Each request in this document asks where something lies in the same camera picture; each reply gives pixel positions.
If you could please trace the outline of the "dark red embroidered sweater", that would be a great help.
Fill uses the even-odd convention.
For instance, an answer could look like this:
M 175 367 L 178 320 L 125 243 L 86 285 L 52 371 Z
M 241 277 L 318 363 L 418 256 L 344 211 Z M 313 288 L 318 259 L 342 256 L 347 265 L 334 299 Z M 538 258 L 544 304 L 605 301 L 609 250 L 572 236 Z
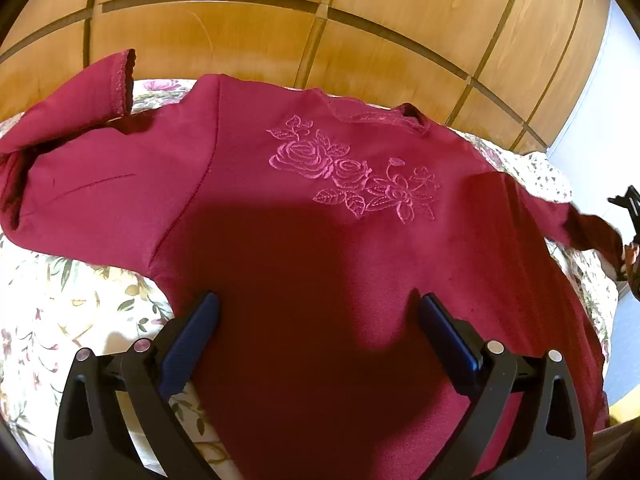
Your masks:
M 561 352 L 601 429 L 600 340 L 548 243 L 619 266 L 612 226 L 412 105 L 206 75 L 137 114 L 132 66 L 102 58 L 2 138 L 2 230 L 145 275 L 175 314 L 218 296 L 193 382 L 243 477 L 424 471 L 466 409 L 416 325 L 424 292 L 514 352 Z

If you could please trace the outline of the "floral bed cover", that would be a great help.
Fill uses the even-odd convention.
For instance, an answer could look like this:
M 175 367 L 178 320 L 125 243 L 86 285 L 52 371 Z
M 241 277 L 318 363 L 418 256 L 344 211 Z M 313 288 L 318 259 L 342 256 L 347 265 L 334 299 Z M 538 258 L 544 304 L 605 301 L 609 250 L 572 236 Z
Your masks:
M 134 83 L 134 112 L 179 102 L 194 79 L 142 79 Z M 454 129 L 491 166 L 535 196 L 572 202 L 575 193 L 541 152 L 519 155 L 472 133 Z M 546 241 L 573 286 L 611 361 L 618 291 L 594 250 L 578 252 Z M 23 452 L 53 479 L 58 404 L 77 350 L 98 356 L 127 350 L 137 336 L 155 336 L 172 318 L 160 289 L 147 278 L 112 266 L 89 266 L 17 247 L 1 231 L 1 416 Z M 180 424 L 224 479 L 241 478 L 193 388 L 170 400 Z

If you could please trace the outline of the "wooden panelled wardrobe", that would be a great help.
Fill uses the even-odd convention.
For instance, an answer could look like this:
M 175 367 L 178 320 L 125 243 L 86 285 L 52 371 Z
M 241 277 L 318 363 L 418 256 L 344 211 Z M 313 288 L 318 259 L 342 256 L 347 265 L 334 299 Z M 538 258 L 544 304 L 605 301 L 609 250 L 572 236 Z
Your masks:
M 27 0 L 1 39 L 11 117 L 113 52 L 139 79 L 224 73 L 395 106 L 528 153 L 550 148 L 611 0 Z

